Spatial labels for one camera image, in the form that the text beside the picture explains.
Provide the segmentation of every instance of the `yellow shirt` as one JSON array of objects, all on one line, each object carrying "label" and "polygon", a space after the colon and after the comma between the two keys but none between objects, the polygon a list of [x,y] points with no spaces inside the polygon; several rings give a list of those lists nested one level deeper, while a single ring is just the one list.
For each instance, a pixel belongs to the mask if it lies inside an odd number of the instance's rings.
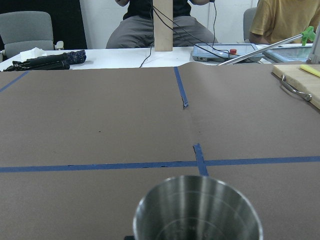
[{"label": "yellow shirt", "polygon": [[259,0],[250,32],[271,44],[300,34],[320,22],[320,0]]}]

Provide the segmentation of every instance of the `black cable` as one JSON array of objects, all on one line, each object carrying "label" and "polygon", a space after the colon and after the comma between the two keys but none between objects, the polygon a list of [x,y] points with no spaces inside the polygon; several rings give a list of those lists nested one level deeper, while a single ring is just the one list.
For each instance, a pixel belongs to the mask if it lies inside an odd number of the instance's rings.
[{"label": "black cable", "polygon": [[[151,18],[152,22],[154,22],[154,19],[153,19],[152,14],[151,14],[151,10],[152,10],[152,7],[150,8],[149,14],[150,14],[150,18]],[[153,24],[152,32],[153,32],[153,42],[155,42],[155,25],[154,25],[154,24]],[[149,56],[147,56],[147,57],[143,60],[143,62],[141,63],[141,65],[140,65],[139,68],[142,68],[142,65],[143,65],[143,64],[145,63],[145,61],[151,56],[151,49],[152,49],[152,45],[150,46]]]},{"label": "black cable", "polygon": [[[160,21],[161,21],[165,26],[167,26],[169,29],[171,29],[173,32],[175,32],[176,34],[178,34],[180,37],[184,38],[181,34],[179,34],[178,32],[176,32],[173,28],[171,28],[170,26],[168,26],[168,25],[162,20],[162,18],[159,16],[159,14],[157,13],[157,11],[158,11],[160,14],[162,14],[165,18],[167,18],[169,21],[171,21],[173,24],[175,24],[176,26],[178,26],[179,28],[181,28],[181,29],[182,29],[184,32],[186,32],[188,35],[190,35],[191,37],[193,37],[194,39],[200,41],[201,43],[203,43],[203,44],[205,44],[205,45],[207,45],[207,46],[209,46],[210,48],[212,48],[213,50],[215,50],[215,51],[217,51],[217,52],[222,52],[222,53],[228,54],[228,59],[230,59],[230,55],[239,57],[240,55],[238,55],[238,54],[231,54],[230,51],[227,50],[227,49],[216,49],[216,48],[213,47],[213,46],[214,46],[214,41],[215,41],[215,39],[216,39],[215,24],[216,24],[216,19],[217,19],[217,8],[216,8],[216,3],[215,3],[215,2],[213,2],[213,6],[214,6],[214,11],[215,11],[215,16],[214,16],[214,21],[213,21],[213,36],[214,36],[214,38],[213,38],[213,43],[212,43],[212,46],[211,46],[211,45],[209,45],[208,43],[206,43],[206,42],[198,39],[198,38],[195,37],[195,36],[193,36],[191,33],[189,33],[189,32],[186,31],[183,27],[179,26],[177,23],[175,23],[174,21],[172,21],[172,20],[171,20],[170,18],[168,18],[163,12],[161,12],[159,9],[157,9],[155,6],[152,5],[152,7],[153,7],[153,12],[159,17]],[[188,43],[192,44],[193,46],[195,45],[193,42],[190,42],[190,41],[187,40],[187,39],[185,39],[185,41],[187,41]],[[219,56],[219,55],[213,53],[212,51],[209,51],[209,50],[207,50],[207,49],[205,49],[205,48],[203,48],[203,47],[200,47],[199,45],[197,45],[197,47],[200,48],[200,49],[202,49],[202,50],[204,50],[204,51],[206,51],[206,52],[208,52],[208,53],[210,53],[210,54],[212,54],[212,55],[214,55],[214,56],[216,56],[216,57],[219,57],[219,58],[222,58],[222,59],[226,60],[226,58],[224,58],[224,57],[222,57],[222,56]],[[249,59],[249,58],[248,58],[247,60],[250,61],[250,62],[252,62],[252,63],[261,64],[260,62],[253,61],[252,59]]]},{"label": "black cable", "polygon": [[149,56],[147,56],[144,60],[143,60],[143,62],[141,63],[141,65],[140,65],[140,67],[139,68],[141,68],[142,67],[142,65],[145,63],[145,61],[151,56],[151,49],[152,49],[152,46],[150,46],[150,53],[149,53]]},{"label": "black cable", "polygon": [[[162,20],[162,18],[159,16],[159,14],[157,13],[157,11],[158,11],[160,14],[162,14],[165,18],[167,18],[169,21],[173,22],[175,25],[177,25],[179,28],[181,28],[184,32],[186,32],[187,34],[189,34],[191,37],[197,39],[197,40],[200,41],[201,43],[209,46],[210,48],[212,48],[213,50],[216,50],[216,51],[218,51],[218,52],[223,52],[223,53],[225,53],[224,51],[226,51],[226,52],[228,52],[228,54],[229,54],[229,51],[228,51],[228,50],[218,50],[218,49],[215,49],[214,47],[212,47],[212,46],[209,45],[208,43],[206,43],[206,42],[204,42],[204,41],[196,38],[196,37],[193,36],[191,33],[189,33],[188,31],[186,31],[183,27],[180,27],[177,23],[175,23],[175,22],[172,21],[170,18],[168,18],[164,13],[162,13],[161,11],[159,11],[155,6],[152,6],[152,7],[154,8],[154,9],[153,9],[153,12],[158,16],[158,18],[160,19],[160,21],[161,21],[165,26],[167,26],[170,30],[172,30],[173,32],[175,32],[176,34],[178,34],[181,38],[183,38],[186,42],[192,44],[193,46],[195,45],[193,42],[190,42],[189,40],[185,39],[184,36],[182,36],[179,32],[175,31],[172,27],[170,27],[169,25],[167,25],[167,24]],[[202,50],[204,50],[204,51],[206,51],[206,52],[208,52],[208,53],[210,53],[210,54],[213,54],[213,55],[216,56],[216,57],[219,57],[219,58],[221,58],[221,59],[226,60],[223,56],[219,56],[219,55],[217,55],[217,54],[215,54],[215,53],[213,53],[213,52],[211,52],[211,51],[209,51],[209,50],[207,50],[207,49],[205,49],[205,48],[203,48],[203,47],[200,47],[199,45],[197,45],[197,47],[200,48],[200,49],[202,49]]]}]

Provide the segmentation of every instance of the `wooden post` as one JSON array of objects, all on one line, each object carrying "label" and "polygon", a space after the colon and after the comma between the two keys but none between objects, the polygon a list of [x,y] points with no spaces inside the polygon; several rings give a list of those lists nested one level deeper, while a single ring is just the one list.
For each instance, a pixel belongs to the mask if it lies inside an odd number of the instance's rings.
[{"label": "wooden post", "polygon": [[153,11],[153,24],[154,24],[154,49],[158,52],[170,52],[173,48],[173,31],[169,29],[162,21],[165,22],[170,28],[173,28],[173,0],[153,0],[153,6],[156,9]]}]

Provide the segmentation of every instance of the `black shirt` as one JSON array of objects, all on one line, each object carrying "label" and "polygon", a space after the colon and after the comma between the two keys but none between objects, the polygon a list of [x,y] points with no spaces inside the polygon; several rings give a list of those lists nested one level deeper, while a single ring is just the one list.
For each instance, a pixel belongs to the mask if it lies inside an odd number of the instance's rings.
[{"label": "black shirt", "polygon": [[[151,8],[152,0],[130,0],[128,12],[123,16],[123,20],[132,16],[140,16],[145,19],[150,19],[153,15]],[[188,0],[173,0],[173,17],[190,16],[191,6]]]}]

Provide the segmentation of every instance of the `metal rod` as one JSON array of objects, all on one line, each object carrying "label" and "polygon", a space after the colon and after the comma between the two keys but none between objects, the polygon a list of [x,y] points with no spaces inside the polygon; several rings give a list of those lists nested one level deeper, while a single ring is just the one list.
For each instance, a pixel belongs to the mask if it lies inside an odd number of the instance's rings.
[{"label": "metal rod", "polygon": [[276,48],[276,47],[278,47],[278,46],[281,46],[281,45],[286,44],[286,43],[290,43],[290,42],[292,42],[292,41],[294,41],[294,40],[296,40],[296,39],[300,39],[300,38],[302,38],[302,37],[303,37],[303,35],[300,33],[300,34],[298,34],[298,35],[296,35],[296,36],[292,36],[292,37],[287,38],[287,39],[285,39],[285,40],[278,41],[278,42],[273,43],[273,44],[271,44],[271,45],[262,47],[262,48],[260,48],[260,49],[258,49],[258,50],[249,52],[249,53],[247,53],[247,54],[245,54],[245,55],[241,55],[241,56],[238,56],[238,57],[236,57],[236,58],[230,59],[230,60],[228,60],[228,61],[222,62],[222,63],[218,64],[218,66],[238,63],[238,62],[240,62],[240,61],[242,61],[242,60],[245,60],[245,59],[247,59],[247,58],[252,57],[253,55],[256,55],[256,54],[265,52],[265,51],[270,50],[270,49],[274,49],[274,48]]}]

